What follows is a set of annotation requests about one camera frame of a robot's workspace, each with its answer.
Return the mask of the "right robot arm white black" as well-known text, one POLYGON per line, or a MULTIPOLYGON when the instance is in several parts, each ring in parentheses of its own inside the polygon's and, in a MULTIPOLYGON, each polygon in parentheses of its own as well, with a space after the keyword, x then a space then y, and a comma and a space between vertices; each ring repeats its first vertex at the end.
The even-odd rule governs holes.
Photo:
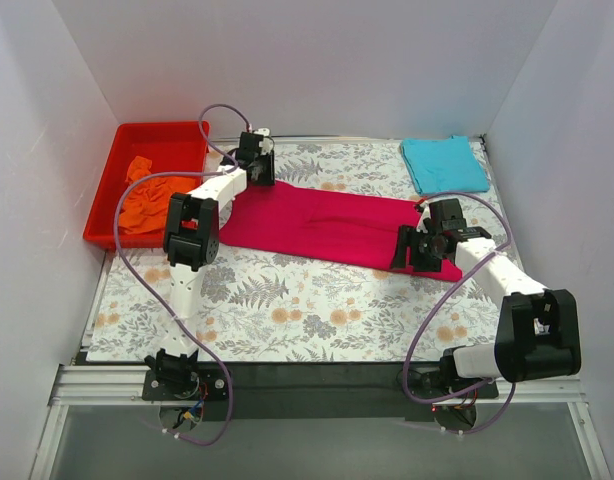
POLYGON ((447 349, 416 373, 403 365, 401 381, 416 401, 433 391, 462 397, 502 378, 510 383, 576 375, 582 367, 577 304, 566 289, 550 289, 529 277, 484 228, 468 225, 460 201, 433 196, 416 205, 417 225, 402 225, 391 266, 437 273, 445 262, 473 280, 499 311, 489 344, 447 349))

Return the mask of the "magenta t shirt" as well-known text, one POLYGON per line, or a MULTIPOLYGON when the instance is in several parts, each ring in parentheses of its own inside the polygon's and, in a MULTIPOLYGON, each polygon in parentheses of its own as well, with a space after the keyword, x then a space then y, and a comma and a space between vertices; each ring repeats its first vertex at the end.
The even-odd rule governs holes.
POLYGON ((250 186, 233 202, 220 242, 233 247, 388 271, 414 203, 295 187, 250 186))

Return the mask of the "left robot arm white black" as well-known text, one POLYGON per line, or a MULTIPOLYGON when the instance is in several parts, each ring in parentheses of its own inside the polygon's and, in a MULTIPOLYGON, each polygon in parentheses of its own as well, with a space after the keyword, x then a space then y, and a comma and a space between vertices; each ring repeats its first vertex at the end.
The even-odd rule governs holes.
POLYGON ((170 266, 173 326, 146 363, 154 374, 152 385, 165 388, 177 399, 192 398, 200 386, 199 345, 187 329, 198 310, 205 267, 218 254, 220 214, 248 186, 275 184, 274 147, 269 129, 245 131, 238 147, 230 152, 232 158, 223 159, 209 179, 170 199, 164 251, 170 266))

